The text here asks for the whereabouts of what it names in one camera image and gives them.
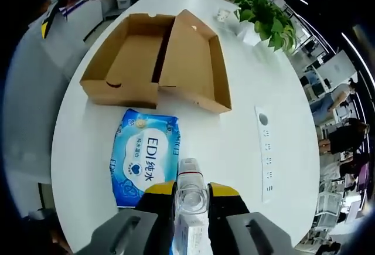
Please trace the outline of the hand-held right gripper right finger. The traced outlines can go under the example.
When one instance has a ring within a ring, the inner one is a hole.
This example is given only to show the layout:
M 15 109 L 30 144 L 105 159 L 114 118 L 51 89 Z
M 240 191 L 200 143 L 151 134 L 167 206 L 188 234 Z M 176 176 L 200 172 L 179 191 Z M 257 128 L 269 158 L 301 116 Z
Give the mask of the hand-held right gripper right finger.
M 259 212 L 250 212 L 230 186 L 208 183 L 208 236 L 213 254 L 292 254 L 290 235 Z

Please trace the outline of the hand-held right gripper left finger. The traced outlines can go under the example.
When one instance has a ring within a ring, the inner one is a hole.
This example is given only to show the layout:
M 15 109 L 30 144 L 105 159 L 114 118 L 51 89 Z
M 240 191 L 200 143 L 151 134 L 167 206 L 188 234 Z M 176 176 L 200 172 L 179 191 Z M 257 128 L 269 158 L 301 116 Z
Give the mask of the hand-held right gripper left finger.
M 177 182 L 149 187 L 136 207 L 96 228 L 85 254 L 169 254 L 174 235 Z

